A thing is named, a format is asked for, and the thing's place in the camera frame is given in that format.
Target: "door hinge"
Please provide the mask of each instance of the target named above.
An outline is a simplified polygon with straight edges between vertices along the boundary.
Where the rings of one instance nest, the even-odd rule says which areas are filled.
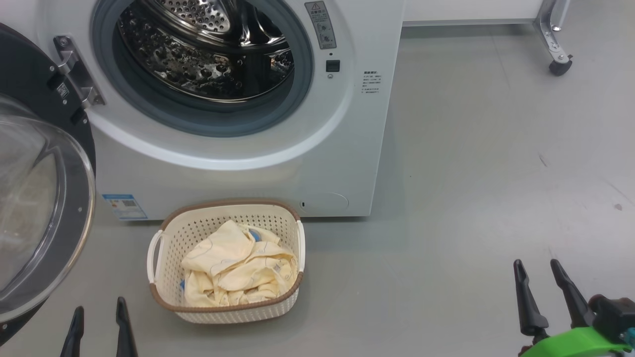
[[[62,63],[57,67],[62,74],[70,79],[79,94],[82,107],[86,109],[92,105],[105,104],[95,85],[95,81],[81,60],[72,38],[70,36],[55,36],[53,43],[57,53],[60,55],[60,60],[62,60]]]

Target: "washing machine door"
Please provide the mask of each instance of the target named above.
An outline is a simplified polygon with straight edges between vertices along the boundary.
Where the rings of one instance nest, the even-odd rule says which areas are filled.
[[[0,345],[77,260],[93,218],[95,147],[77,91],[0,24]]]

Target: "basket handle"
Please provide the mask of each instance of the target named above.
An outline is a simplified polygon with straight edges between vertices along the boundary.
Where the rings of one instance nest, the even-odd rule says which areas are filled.
[[[145,260],[145,263],[147,264],[146,268],[148,270],[148,281],[150,282],[150,284],[154,284],[154,280],[156,277],[156,273],[154,271],[154,252],[156,251],[159,240],[163,243],[162,229],[160,229],[157,233],[155,233],[154,237],[152,237],[152,240],[150,241],[150,247],[148,247],[148,257]]]
[[[298,231],[300,232],[300,266],[298,267],[299,271],[304,272],[304,262],[306,260],[306,241],[305,241],[305,236],[304,236],[304,225],[302,224],[302,222],[300,220],[297,221],[298,223]]]

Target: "stainless steel drum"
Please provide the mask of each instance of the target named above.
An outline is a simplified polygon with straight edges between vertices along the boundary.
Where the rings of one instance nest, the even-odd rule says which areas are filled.
[[[283,34],[243,0],[137,0],[118,24],[147,72],[193,97],[244,102],[274,90],[293,71]]]

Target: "metal stand leg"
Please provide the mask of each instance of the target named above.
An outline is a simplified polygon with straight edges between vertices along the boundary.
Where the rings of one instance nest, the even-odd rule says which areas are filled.
[[[534,26],[541,33],[545,45],[549,49],[553,62],[549,70],[555,76],[562,76],[571,68],[571,55],[567,55],[556,40],[554,31],[560,31],[565,20],[570,0],[543,0]]]

